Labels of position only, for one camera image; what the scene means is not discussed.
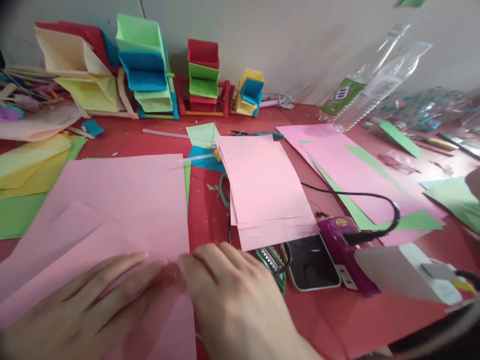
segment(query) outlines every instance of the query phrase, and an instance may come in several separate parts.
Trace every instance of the hand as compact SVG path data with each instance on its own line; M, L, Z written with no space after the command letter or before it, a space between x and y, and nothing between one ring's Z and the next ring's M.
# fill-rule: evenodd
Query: hand
M107 259L56 290L0 335L2 360L100 359L156 302L168 278L166 262L133 273L106 296L146 253Z
M295 329L260 261L226 242L202 245L193 254L181 255L178 265L212 360L321 359Z

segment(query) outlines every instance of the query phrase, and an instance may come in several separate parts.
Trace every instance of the mobile phone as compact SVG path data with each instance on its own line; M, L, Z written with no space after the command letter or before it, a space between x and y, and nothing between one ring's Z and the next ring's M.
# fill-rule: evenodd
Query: mobile phone
M291 263L288 277L298 290L307 292L339 287L342 283L337 268L320 234L289 241ZM280 246L287 259L285 246Z

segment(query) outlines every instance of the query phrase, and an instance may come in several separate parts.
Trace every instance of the finger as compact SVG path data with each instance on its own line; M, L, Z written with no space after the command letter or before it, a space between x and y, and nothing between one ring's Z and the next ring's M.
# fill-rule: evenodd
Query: finger
M146 252L136 252L123 256L102 269L74 297L78 306L86 309L120 276L145 261Z
M178 257L178 267L186 282L195 307L202 307L217 292L217 284L205 266L195 257L183 254Z
M218 245L218 248L237 269L243 270L250 267L251 264L242 256L241 251L238 251L228 242L222 242Z
M229 258L214 243L197 247L193 254L206 263L218 282L227 280L238 272Z
M164 260L152 262L145 268L135 272L95 304L88 312L88 316L91 317L94 324L93 333L96 334L116 313L132 302L141 290L160 275L166 265L167 262Z
M127 307L117 313L101 330L94 336L93 346L101 349L102 353L111 350L116 344L124 339L142 319L148 311L158 302L164 288L168 286L165 282L147 289L139 298L132 301Z
M58 301L65 301L76 295L90 280L92 280L97 274L105 269L106 267L110 266L112 263L117 261L118 259L125 257L127 254L124 255L117 255L114 257L110 257L94 267L90 270L84 272L83 274L78 275L71 281L67 282L64 286L59 288L57 291L51 294L53 298Z

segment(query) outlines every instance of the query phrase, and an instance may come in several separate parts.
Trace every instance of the pink paper stack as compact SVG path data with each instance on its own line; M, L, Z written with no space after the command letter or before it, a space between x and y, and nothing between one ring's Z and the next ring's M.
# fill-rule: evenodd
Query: pink paper stack
M0 263L0 331L109 257L190 251L181 154L69 161L33 224ZM171 287L107 359L197 358L193 306Z
M230 181L230 216L244 251L319 232L297 173L279 142L266 136L219 136Z

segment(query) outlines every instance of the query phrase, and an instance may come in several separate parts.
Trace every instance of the bottle label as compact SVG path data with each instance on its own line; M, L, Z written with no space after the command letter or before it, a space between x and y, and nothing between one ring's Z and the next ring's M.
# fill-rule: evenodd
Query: bottle label
M359 94L365 84L345 78L333 96L321 108L325 113L337 116Z
M365 86L363 93L369 98L382 101L398 88L402 82L398 77L378 74Z

